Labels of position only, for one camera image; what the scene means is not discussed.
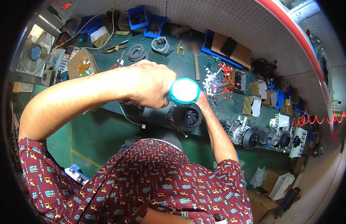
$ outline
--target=red shelf edge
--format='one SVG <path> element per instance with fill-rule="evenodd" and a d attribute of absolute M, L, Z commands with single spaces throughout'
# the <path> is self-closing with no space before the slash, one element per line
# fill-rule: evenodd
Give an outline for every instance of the red shelf edge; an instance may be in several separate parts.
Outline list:
<path fill-rule="evenodd" d="M 322 70 L 320 68 L 319 62 L 317 61 L 314 52 L 312 51 L 309 43 L 304 37 L 304 34 L 301 33 L 299 28 L 295 25 L 295 23 L 290 19 L 290 17 L 286 14 L 285 11 L 283 11 L 280 7 L 278 7 L 274 2 L 271 0 L 255 0 L 260 5 L 265 7 L 271 14 L 273 14 L 289 31 L 290 33 L 295 37 L 297 42 L 300 44 L 302 49 L 305 51 L 305 54 L 310 60 L 310 63 L 312 64 L 315 73 L 317 75 L 317 78 L 319 80 L 323 96 L 325 99 L 326 106 L 330 105 L 330 99 L 328 97 L 328 90 L 327 85 L 325 83 L 325 78 L 323 77 Z"/>

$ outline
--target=hairy forearm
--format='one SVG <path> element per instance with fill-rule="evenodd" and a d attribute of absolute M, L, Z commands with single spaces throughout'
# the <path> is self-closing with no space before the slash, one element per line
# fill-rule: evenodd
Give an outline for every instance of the hairy forearm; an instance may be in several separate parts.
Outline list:
<path fill-rule="evenodd" d="M 22 113 L 19 139 L 43 140 L 89 108 L 128 99 L 121 69 L 68 80 L 40 92 Z"/>
<path fill-rule="evenodd" d="M 216 117 L 214 111 L 208 105 L 202 109 L 202 113 L 207 123 L 210 144 L 216 162 L 219 164 L 225 159 L 233 159 L 235 161 L 238 161 L 238 156 L 236 154 L 235 148 L 231 143 L 229 136 L 226 134 L 224 128 L 219 123 L 219 120 Z"/>

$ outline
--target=bundle of wires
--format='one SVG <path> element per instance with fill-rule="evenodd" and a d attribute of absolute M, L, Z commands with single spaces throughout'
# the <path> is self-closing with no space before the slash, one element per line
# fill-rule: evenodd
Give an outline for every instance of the bundle of wires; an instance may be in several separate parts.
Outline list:
<path fill-rule="evenodd" d="M 205 82 L 203 82 L 204 85 L 204 92 L 210 97 L 210 103 L 217 109 L 223 109 L 218 108 L 218 106 L 226 106 L 229 103 L 230 98 L 232 97 L 232 91 L 228 90 L 229 86 L 229 78 L 224 77 L 221 78 L 218 73 L 221 71 L 222 67 L 219 69 L 218 72 L 211 72 L 210 69 L 206 68 L 207 71 L 207 78 L 205 79 Z M 224 97 L 225 103 L 219 104 L 216 99 Z"/>
<path fill-rule="evenodd" d="M 148 53 L 144 49 L 143 45 L 141 44 L 135 44 L 128 50 L 128 59 L 134 63 L 147 59 L 148 60 Z"/>

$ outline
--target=black rubber part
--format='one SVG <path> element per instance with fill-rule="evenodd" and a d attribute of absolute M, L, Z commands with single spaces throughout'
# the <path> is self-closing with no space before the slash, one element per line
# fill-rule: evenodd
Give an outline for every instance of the black rubber part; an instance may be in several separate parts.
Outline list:
<path fill-rule="evenodd" d="M 285 133 L 285 134 L 283 134 L 283 137 L 281 138 L 280 146 L 281 146 L 281 148 L 285 148 L 289 144 L 290 144 L 289 134 Z"/>
<path fill-rule="evenodd" d="M 248 129 L 242 137 L 242 146 L 245 150 L 251 150 L 256 147 L 259 143 L 259 135 L 257 134 L 256 128 Z"/>
<path fill-rule="evenodd" d="M 174 125 L 184 132 L 197 128 L 202 123 L 202 119 L 202 110 L 196 104 L 187 107 L 178 106 L 173 111 Z"/>
<path fill-rule="evenodd" d="M 296 148 L 297 146 L 300 145 L 300 141 L 301 141 L 301 139 L 299 138 L 299 136 L 296 136 L 296 137 L 294 138 L 294 141 L 293 141 L 294 148 Z"/>

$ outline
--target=plastic bag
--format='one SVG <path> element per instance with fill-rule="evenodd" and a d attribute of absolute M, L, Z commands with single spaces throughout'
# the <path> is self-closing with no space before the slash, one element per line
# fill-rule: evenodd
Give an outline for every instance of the plastic bag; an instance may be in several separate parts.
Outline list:
<path fill-rule="evenodd" d="M 240 169 L 242 169 L 242 166 L 244 166 L 246 163 L 244 162 L 244 160 L 239 159 L 239 165 L 240 165 Z"/>
<path fill-rule="evenodd" d="M 244 176 L 244 170 L 241 171 L 241 176 L 242 176 L 242 182 L 244 183 L 244 188 L 246 190 L 246 185 L 247 185 L 247 182 L 245 181 L 245 176 Z"/>
<path fill-rule="evenodd" d="M 218 164 L 216 161 L 213 162 L 213 168 L 216 169 L 218 167 Z"/>
<path fill-rule="evenodd" d="M 265 177 L 268 174 L 268 170 L 265 170 L 265 168 L 266 168 L 266 166 L 264 166 L 264 168 L 262 168 L 262 169 L 257 167 L 255 174 L 250 181 L 250 184 L 254 188 L 260 187 L 263 184 L 263 181 L 265 180 Z"/>

